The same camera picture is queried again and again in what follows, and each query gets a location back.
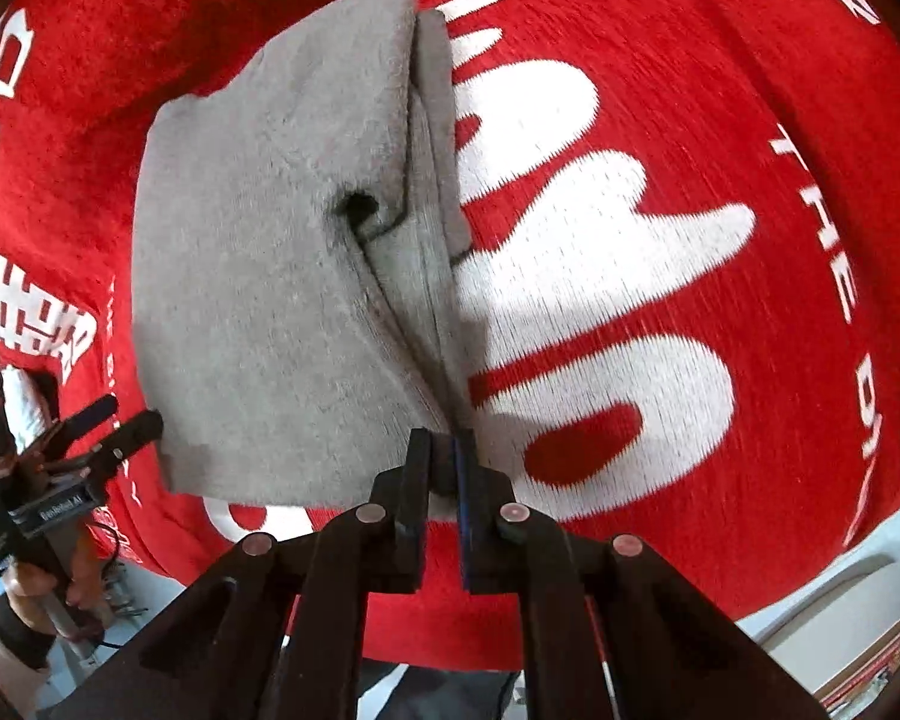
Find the gray towel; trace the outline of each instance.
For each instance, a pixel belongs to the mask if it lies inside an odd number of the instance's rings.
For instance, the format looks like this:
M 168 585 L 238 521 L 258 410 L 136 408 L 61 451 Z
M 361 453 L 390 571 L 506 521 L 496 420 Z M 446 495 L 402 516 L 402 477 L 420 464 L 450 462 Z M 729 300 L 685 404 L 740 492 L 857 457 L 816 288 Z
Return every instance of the gray towel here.
M 350 506 L 467 423 L 450 67 L 441 15 L 340 0 L 157 114 L 133 324 L 171 490 Z

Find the black metal bracket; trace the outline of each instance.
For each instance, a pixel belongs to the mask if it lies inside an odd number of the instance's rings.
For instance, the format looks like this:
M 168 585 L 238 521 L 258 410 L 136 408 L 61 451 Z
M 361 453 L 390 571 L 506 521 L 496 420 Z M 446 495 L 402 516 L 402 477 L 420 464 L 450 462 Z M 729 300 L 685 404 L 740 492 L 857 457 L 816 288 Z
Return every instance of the black metal bracket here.
M 414 430 L 370 502 L 319 533 L 244 538 L 53 720 L 352 720 L 367 594 L 419 589 L 429 493 L 452 486 L 434 483 L 446 438 Z M 463 584 L 519 596 L 530 720 L 826 717 L 639 538 L 571 536 L 517 503 L 471 434 L 453 457 Z

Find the metal screw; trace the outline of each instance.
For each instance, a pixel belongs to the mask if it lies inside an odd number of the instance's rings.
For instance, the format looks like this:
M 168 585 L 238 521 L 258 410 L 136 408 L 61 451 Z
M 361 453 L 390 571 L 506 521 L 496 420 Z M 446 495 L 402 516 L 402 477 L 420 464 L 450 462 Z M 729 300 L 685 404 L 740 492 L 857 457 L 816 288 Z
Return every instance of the metal screw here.
M 504 522 L 526 522 L 530 519 L 530 510 L 522 503 L 505 503 L 500 507 L 500 517 Z
M 365 503 L 357 509 L 357 519 L 365 525 L 382 522 L 386 517 L 386 509 L 378 503 Z
M 274 547 L 275 539 L 269 533 L 251 533 L 241 544 L 242 550 L 250 557 L 266 555 Z
M 613 540 L 613 549 L 624 557 L 636 557 L 643 552 L 643 541 L 629 533 L 623 533 Z

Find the red fabric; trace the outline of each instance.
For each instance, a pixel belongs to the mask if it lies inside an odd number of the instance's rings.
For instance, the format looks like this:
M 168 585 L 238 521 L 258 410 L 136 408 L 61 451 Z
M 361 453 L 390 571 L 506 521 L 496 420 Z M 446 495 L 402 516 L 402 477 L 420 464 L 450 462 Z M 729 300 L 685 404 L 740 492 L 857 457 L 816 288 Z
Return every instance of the red fabric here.
M 143 405 L 128 276 L 136 172 L 155 111 L 220 87 L 266 38 L 327 1 L 19 0 L 8 11 L 25 11 L 34 40 L 13 97 L 0 96 L 0 255 L 26 271 L 27 287 L 79 307 L 97 326 L 61 388 L 64 413 L 108 389 L 121 415 Z M 500 0 L 450 23 L 454 37 L 487 28 L 503 36 L 456 70 L 457 84 L 553 60 L 586 76 L 598 106 L 571 143 L 466 205 L 478 250 L 503 251 L 540 191 L 597 152 L 626 154 L 645 170 L 638 213 L 699 215 L 736 203 L 755 219 L 739 250 L 689 283 L 475 375 L 487 429 L 504 429 L 494 422 L 502 397 L 632 351 L 631 341 L 702 344 L 732 382 L 732 420 L 719 444 L 672 484 L 608 501 L 612 511 L 569 525 L 598 538 L 640 533 L 732 615 L 778 600 L 831 562 L 848 533 L 861 538 L 900 505 L 898 47 L 885 25 L 841 0 Z M 13 61 L 10 49 L 0 77 L 10 77 Z M 539 103 L 529 95 L 525 105 Z M 462 148 L 479 135 L 478 119 L 461 122 Z M 773 152 L 778 123 L 809 172 L 794 154 Z M 839 230 L 831 248 L 799 194 L 815 184 Z M 570 201 L 565 218 L 571 231 L 581 224 Z M 850 323 L 831 272 L 841 251 L 858 293 Z M 17 365 L 58 371 L 52 357 L 0 350 Z M 866 354 L 883 419 L 869 459 L 856 378 Z M 586 400 L 583 388 L 533 405 L 543 419 L 557 400 L 574 398 Z M 591 484 L 646 424 L 626 399 L 597 413 L 581 406 L 580 418 L 530 443 L 523 464 L 533 489 L 550 485 L 555 505 L 573 509 L 573 483 Z M 113 522 L 152 570 L 186 584 L 229 545 L 202 500 L 164 490 L 152 452 L 132 461 L 112 493 Z M 332 513 L 310 514 L 319 526 Z M 231 507 L 231 515 L 247 530 L 263 522 L 254 509 Z M 516 665 L 514 599 L 466 597 L 456 550 L 453 528 L 432 525 L 423 591 L 372 599 L 369 656 Z

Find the person's arm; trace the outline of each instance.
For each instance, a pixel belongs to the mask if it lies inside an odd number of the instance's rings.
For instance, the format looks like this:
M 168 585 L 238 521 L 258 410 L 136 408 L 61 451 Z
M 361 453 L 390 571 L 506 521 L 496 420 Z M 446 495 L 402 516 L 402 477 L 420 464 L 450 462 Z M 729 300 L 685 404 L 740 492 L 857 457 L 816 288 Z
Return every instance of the person's arm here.
M 73 582 L 67 603 L 91 610 L 103 597 L 100 563 L 89 533 L 74 553 Z M 0 690 L 26 717 L 36 694 L 50 675 L 47 654 L 56 630 L 39 599 L 55 586 L 55 578 L 32 565 L 12 565 L 4 574 L 7 594 L 0 596 Z
M 0 597 L 0 692 L 22 717 L 34 710 L 36 694 L 50 675 L 47 654 L 54 641 L 26 627 L 7 596 Z

